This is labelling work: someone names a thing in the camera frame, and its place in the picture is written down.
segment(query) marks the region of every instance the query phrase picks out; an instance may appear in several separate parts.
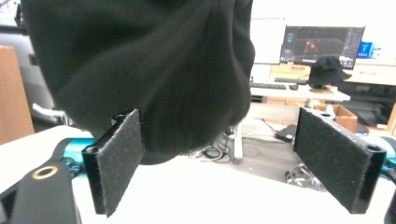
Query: orange ring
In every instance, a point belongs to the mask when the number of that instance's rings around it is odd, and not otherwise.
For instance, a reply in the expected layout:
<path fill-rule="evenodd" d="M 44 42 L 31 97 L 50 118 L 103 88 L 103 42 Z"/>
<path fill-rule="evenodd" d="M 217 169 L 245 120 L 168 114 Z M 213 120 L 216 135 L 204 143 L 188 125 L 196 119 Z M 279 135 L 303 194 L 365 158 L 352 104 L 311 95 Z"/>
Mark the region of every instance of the orange ring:
<path fill-rule="evenodd" d="M 51 171 L 49 173 L 47 173 L 45 175 L 41 175 L 40 174 L 42 171 L 49 170 L 49 169 L 51 169 Z M 46 166 L 46 167 L 43 167 L 43 168 L 40 168 L 40 169 L 36 170 L 33 173 L 32 178 L 33 179 L 45 179 L 45 178 L 48 178 L 48 177 L 50 177 L 52 175 L 55 175 L 56 172 L 58 172 L 58 167 L 56 167 L 56 166 Z"/>

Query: black cloth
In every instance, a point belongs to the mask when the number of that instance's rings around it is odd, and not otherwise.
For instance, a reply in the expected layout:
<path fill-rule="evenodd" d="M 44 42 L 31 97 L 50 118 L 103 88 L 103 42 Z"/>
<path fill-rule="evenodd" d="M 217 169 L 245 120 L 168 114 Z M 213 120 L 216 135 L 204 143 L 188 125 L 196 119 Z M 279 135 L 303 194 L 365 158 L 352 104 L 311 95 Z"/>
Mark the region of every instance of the black cloth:
<path fill-rule="evenodd" d="M 322 57 L 312 64 L 309 79 L 306 83 L 311 86 L 328 85 L 342 82 L 351 76 L 344 72 L 338 58 L 333 56 Z"/>
<path fill-rule="evenodd" d="M 22 0 L 54 102 L 101 136 L 141 109 L 142 164 L 214 140 L 250 105 L 252 0 Z"/>

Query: keyboard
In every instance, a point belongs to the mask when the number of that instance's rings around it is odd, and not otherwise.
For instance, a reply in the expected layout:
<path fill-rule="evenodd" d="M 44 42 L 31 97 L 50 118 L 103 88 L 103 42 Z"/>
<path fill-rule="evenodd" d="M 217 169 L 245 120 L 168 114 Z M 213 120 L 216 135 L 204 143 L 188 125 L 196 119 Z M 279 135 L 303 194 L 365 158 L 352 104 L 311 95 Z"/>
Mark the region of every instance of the keyboard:
<path fill-rule="evenodd" d="M 275 84 L 275 83 L 259 83 L 259 82 L 250 82 L 250 87 L 253 88 L 263 88 L 263 89 L 274 89 L 274 90 L 286 90 L 286 85 L 283 84 Z"/>
<path fill-rule="evenodd" d="M 302 80 L 298 78 L 290 78 L 290 77 L 276 77 L 275 82 L 289 82 L 289 83 L 296 83 L 299 85 L 306 84 L 306 80 Z"/>

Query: computer monitor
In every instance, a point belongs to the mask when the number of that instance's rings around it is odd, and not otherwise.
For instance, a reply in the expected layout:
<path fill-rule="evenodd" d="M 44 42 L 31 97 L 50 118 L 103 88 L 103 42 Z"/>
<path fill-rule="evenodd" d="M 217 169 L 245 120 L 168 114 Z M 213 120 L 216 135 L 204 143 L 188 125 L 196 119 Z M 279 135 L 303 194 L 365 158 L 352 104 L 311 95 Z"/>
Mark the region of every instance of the computer monitor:
<path fill-rule="evenodd" d="M 311 65 L 326 56 L 339 58 L 344 69 L 353 69 L 364 26 L 286 25 L 280 52 L 281 63 Z"/>

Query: cardboard box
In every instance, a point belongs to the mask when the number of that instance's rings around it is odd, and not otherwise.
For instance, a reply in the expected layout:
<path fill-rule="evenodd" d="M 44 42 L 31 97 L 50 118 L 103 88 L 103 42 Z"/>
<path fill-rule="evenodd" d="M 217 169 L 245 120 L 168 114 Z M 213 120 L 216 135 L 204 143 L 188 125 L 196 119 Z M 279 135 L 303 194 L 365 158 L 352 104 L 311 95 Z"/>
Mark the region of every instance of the cardboard box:
<path fill-rule="evenodd" d="M 0 46 L 0 145 L 33 133 L 17 54 Z"/>
<path fill-rule="evenodd" d="M 327 105 L 314 105 L 314 109 L 325 111 Z M 332 105 L 335 113 L 335 122 L 350 130 L 356 132 L 358 126 L 358 117 L 341 105 Z"/>

